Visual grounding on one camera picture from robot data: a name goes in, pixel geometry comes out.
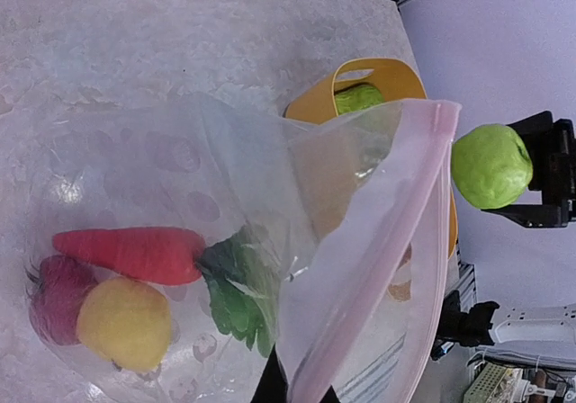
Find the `yellow toy lemon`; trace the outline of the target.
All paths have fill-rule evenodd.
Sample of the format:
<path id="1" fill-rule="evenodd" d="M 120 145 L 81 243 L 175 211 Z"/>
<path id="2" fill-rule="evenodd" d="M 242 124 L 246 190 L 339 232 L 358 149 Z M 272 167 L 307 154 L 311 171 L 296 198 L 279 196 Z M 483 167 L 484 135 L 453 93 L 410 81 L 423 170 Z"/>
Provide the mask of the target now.
<path id="1" fill-rule="evenodd" d="M 76 321 L 77 338 L 105 361 L 146 373 L 167 353 L 172 318 L 167 298 L 144 282 L 116 277 L 86 296 Z"/>

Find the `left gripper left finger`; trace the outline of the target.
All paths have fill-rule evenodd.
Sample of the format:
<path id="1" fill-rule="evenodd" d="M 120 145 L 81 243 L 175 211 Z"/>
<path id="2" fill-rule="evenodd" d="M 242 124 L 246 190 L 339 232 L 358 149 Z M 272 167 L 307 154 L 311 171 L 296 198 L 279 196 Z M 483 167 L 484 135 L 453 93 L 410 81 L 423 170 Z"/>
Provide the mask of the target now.
<path id="1" fill-rule="evenodd" d="M 252 403 L 286 403 L 287 390 L 288 384 L 284 369 L 273 347 L 256 387 Z"/>

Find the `clear zip top bag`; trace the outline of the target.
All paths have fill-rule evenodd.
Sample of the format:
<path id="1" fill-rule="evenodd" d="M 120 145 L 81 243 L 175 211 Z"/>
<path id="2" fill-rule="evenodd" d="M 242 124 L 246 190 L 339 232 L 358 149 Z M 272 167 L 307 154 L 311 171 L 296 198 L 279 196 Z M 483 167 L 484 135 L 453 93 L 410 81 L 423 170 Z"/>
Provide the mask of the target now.
<path id="1" fill-rule="evenodd" d="M 47 345 L 119 402 L 407 402 L 446 286 L 461 108 L 408 99 L 320 125 L 206 94 L 36 122 L 19 157 L 31 273 L 114 284 Z"/>

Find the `orange toy carrot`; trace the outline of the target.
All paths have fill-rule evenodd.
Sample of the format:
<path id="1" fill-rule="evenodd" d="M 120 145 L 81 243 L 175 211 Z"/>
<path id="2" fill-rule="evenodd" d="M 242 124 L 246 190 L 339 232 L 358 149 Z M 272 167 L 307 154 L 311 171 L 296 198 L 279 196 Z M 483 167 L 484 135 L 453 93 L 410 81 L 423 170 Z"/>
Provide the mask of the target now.
<path id="1" fill-rule="evenodd" d="M 279 268 L 250 226 L 211 246 L 190 229 L 171 227 L 72 230 L 54 235 L 52 245 L 61 254 L 143 282 L 182 286 L 204 280 L 221 334 L 263 357 L 274 347 Z"/>

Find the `red toy tomato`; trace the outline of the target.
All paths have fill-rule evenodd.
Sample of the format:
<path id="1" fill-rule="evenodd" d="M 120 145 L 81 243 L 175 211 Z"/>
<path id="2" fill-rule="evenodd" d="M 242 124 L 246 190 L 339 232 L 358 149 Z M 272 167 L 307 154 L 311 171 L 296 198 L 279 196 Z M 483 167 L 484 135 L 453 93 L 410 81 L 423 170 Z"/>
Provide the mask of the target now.
<path id="1" fill-rule="evenodd" d="M 37 335 L 58 346 L 79 345 L 77 318 L 88 293 L 98 284 L 91 268 L 65 255 L 52 255 L 26 271 L 29 319 Z"/>

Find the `green toy apple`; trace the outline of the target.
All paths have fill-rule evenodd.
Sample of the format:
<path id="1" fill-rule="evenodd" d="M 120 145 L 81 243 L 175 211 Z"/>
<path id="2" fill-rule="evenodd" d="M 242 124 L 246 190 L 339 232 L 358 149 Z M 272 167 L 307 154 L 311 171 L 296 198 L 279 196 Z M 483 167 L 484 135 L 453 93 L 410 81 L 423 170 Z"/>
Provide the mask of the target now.
<path id="1" fill-rule="evenodd" d="M 527 189 L 533 173 L 524 141 L 509 126 L 481 125 L 452 146 L 455 186 L 476 209 L 496 210 L 512 204 Z"/>

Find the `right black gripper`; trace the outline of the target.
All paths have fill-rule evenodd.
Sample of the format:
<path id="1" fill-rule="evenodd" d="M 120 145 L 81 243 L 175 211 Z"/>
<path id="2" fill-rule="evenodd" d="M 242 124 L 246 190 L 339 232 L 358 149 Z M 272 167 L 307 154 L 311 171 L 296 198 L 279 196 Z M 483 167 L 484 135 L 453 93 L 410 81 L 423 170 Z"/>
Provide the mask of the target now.
<path id="1" fill-rule="evenodd" d="M 511 204 L 483 210 L 523 228 L 566 228 L 575 221 L 575 135 L 572 121 L 554 123 L 550 111 L 508 125 L 521 138 L 531 160 L 544 160 L 540 204 Z"/>

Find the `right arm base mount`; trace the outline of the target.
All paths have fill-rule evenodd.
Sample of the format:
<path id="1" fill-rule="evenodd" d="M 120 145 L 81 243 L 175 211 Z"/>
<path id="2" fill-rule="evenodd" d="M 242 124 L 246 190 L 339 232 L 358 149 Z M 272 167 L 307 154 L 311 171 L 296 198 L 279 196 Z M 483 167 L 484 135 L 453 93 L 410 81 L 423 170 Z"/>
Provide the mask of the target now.
<path id="1" fill-rule="evenodd" d="M 436 338 L 430 352 L 432 361 L 444 357 L 454 345 L 477 347 L 495 345 L 491 338 L 492 318 L 500 305 L 495 301 L 477 303 L 469 311 L 461 310 L 460 292 L 451 291 L 444 299 Z"/>

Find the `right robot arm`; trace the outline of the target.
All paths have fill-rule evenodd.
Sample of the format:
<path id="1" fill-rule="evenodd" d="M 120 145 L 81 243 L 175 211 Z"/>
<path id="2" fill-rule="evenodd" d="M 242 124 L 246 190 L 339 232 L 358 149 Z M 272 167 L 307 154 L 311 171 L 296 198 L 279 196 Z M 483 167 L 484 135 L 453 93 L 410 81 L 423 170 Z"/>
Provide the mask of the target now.
<path id="1" fill-rule="evenodd" d="M 539 204 L 509 205 L 493 213 L 523 228 L 565 228 L 575 221 L 575 134 L 572 121 L 555 121 L 549 111 L 514 122 L 533 164 L 528 189 L 541 193 Z M 575 306 L 521 309 L 495 301 L 471 309 L 481 313 L 486 330 L 481 345 L 509 341 L 575 342 Z"/>

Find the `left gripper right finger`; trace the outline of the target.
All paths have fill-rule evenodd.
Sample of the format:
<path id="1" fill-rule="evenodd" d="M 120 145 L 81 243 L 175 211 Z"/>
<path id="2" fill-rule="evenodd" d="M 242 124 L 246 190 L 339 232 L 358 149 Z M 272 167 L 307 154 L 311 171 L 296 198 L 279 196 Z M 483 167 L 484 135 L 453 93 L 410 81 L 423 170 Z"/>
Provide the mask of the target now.
<path id="1" fill-rule="evenodd" d="M 326 381 L 318 381 L 317 388 L 319 403 L 340 403 L 340 399 L 333 386 Z"/>

